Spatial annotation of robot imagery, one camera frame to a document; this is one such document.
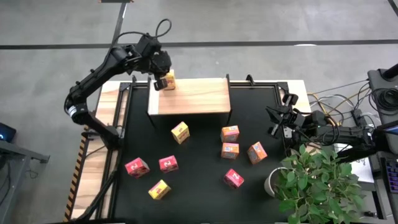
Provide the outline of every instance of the white paper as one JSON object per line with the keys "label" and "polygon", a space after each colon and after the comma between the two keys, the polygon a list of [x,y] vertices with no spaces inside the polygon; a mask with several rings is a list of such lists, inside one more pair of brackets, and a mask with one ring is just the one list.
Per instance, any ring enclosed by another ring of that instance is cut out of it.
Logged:
{"label": "white paper", "polygon": [[[346,147],[346,144],[335,144],[335,151],[338,152]],[[359,181],[374,183],[371,164],[369,158],[360,159],[351,163],[353,168],[352,173],[359,177]]]}

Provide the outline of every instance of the wooden plank edge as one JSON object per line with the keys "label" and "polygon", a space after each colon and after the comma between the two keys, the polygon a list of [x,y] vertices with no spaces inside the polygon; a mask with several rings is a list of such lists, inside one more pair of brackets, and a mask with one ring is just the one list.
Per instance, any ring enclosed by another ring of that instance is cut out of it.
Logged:
{"label": "wooden plank edge", "polygon": [[[83,127],[84,131],[87,131],[88,129],[89,127],[87,125]],[[70,184],[69,196],[66,204],[63,222],[70,221],[70,218],[72,217],[72,211],[75,205],[77,190],[80,182],[81,172],[83,170],[83,163],[85,160],[83,156],[87,151],[88,142],[89,141],[85,137],[81,137],[79,151],[76,159],[75,170],[73,171],[72,180]]]}

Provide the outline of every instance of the orange cube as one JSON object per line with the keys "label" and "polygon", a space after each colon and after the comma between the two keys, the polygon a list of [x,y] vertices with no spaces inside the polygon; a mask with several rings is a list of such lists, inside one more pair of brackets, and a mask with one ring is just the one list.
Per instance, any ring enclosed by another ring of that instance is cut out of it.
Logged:
{"label": "orange cube", "polygon": [[267,157],[267,153],[260,142],[256,142],[249,148],[248,155],[252,164],[256,164]]}
{"label": "orange cube", "polygon": [[239,155],[239,144],[223,143],[221,157],[225,159],[236,159]]}
{"label": "orange cube", "polygon": [[238,125],[224,127],[221,129],[221,141],[222,142],[236,142],[239,136]]}

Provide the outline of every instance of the potted plant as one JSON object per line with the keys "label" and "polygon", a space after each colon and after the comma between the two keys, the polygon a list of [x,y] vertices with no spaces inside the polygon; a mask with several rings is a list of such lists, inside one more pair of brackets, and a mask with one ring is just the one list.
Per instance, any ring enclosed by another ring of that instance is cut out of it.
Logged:
{"label": "potted plant", "polygon": [[293,211],[289,224],[358,221],[363,195],[351,164],[339,163],[337,154],[327,149],[307,152],[302,145],[300,153],[292,152],[282,161],[284,168],[277,170],[277,178],[267,178],[281,200],[279,210]]}

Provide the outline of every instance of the cube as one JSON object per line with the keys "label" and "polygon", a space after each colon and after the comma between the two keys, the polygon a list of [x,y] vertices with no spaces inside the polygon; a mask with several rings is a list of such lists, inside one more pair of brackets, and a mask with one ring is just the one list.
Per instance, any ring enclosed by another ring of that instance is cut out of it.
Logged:
{"label": "cube", "polygon": [[162,77],[167,81],[167,87],[163,90],[174,90],[175,89],[175,77],[174,77],[174,69],[170,69],[170,71]]}
{"label": "cube", "polygon": [[221,141],[222,142],[236,142],[239,136],[238,125],[224,127],[221,129]]}
{"label": "cube", "polygon": [[189,137],[188,126],[182,121],[172,130],[174,139],[181,144],[186,138]]}
{"label": "cube", "polygon": [[142,176],[150,171],[148,164],[146,164],[139,157],[124,166],[127,170],[127,173],[135,178],[139,178],[140,176]]}
{"label": "cube", "polygon": [[252,164],[256,164],[267,157],[267,153],[260,142],[256,142],[249,148],[248,155]]}
{"label": "cube", "polygon": [[160,170],[164,173],[178,170],[177,160],[174,156],[169,156],[163,159],[159,159]]}
{"label": "cube", "polygon": [[224,182],[233,189],[237,189],[243,184],[244,179],[235,170],[230,169],[224,176]]}
{"label": "cube", "polygon": [[221,157],[225,159],[236,159],[239,155],[239,144],[223,143]]}
{"label": "cube", "polygon": [[163,180],[160,180],[148,193],[153,199],[160,200],[170,190],[171,188]]}

